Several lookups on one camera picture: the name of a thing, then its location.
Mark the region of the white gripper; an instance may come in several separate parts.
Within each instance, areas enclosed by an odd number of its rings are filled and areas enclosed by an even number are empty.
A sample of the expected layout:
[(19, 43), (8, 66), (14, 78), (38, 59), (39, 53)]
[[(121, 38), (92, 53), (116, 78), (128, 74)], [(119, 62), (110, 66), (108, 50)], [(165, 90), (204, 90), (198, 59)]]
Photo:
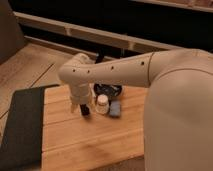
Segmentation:
[(70, 99), (73, 104), (71, 104), (71, 113), (76, 110), (76, 105), (88, 104), (91, 100), (91, 89), (88, 84), (81, 84), (77, 86), (69, 86), (70, 88)]

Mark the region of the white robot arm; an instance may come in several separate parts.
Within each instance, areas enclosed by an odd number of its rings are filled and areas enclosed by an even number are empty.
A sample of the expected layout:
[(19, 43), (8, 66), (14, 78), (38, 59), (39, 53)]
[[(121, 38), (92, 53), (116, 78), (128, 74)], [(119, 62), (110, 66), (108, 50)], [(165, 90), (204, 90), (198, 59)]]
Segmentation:
[(145, 171), (213, 171), (213, 53), (183, 48), (98, 64), (80, 53), (59, 77), (75, 104), (90, 102), (91, 83), (146, 87)]

